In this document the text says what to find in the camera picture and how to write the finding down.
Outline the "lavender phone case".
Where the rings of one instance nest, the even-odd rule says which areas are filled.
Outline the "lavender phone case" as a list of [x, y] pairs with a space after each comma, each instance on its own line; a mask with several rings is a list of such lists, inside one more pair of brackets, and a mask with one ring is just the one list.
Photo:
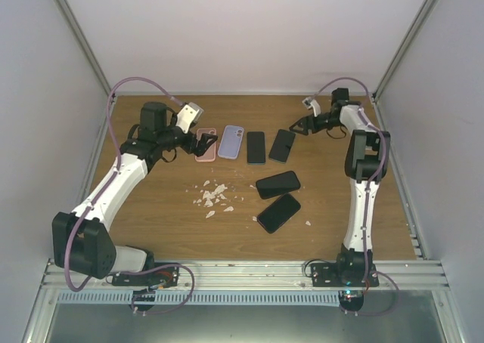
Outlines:
[[218, 157], [236, 159], [244, 136], [244, 129], [236, 125], [226, 125], [219, 145]]

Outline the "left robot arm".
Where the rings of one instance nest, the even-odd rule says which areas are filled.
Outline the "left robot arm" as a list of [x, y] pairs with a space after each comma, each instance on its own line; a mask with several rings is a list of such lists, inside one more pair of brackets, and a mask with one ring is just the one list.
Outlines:
[[99, 185], [70, 213], [59, 212], [52, 221], [54, 263], [63, 268], [64, 277], [77, 272], [103, 279], [110, 273], [127, 273], [140, 286], [152, 283], [155, 266], [141, 248], [115, 246], [111, 224], [134, 188], [159, 162], [165, 152], [183, 150], [202, 156], [217, 140], [216, 135], [196, 136], [191, 131], [203, 109], [194, 103], [175, 112], [161, 102], [147, 102], [139, 122], [131, 127], [127, 139], [117, 148], [109, 172]]

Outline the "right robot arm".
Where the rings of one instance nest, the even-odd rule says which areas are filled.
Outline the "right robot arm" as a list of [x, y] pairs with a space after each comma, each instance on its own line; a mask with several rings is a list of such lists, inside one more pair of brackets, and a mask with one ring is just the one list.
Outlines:
[[330, 110], [321, 111], [313, 97], [302, 101], [311, 113], [290, 126], [297, 134], [309, 135], [332, 128], [346, 129], [351, 138], [344, 171], [349, 178], [351, 202], [349, 223], [337, 260], [331, 269], [343, 286], [368, 281], [373, 262], [372, 221], [374, 203], [386, 175], [390, 134], [381, 131], [366, 115], [364, 107], [349, 99], [349, 90], [337, 88], [331, 94]]

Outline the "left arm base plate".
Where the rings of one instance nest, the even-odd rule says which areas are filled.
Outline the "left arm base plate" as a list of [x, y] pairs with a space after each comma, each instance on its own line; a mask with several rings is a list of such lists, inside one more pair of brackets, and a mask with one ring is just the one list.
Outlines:
[[118, 287], [133, 287], [132, 302], [135, 313], [146, 314], [154, 305], [156, 294], [161, 289], [178, 285], [180, 264], [167, 262], [148, 262], [141, 271], [142, 274], [111, 273], [105, 280], [108, 284]]

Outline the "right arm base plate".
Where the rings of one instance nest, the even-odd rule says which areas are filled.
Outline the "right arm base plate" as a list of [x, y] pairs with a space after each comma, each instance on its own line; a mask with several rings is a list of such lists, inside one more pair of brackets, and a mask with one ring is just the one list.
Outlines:
[[380, 285], [375, 273], [362, 277], [361, 271], [339, 270], [336, 262], [309, 260], [302, 265], [302, 273], [313, 287], [337, 288], [340, 308], [347, 314], [360, 314], [370, 288]]

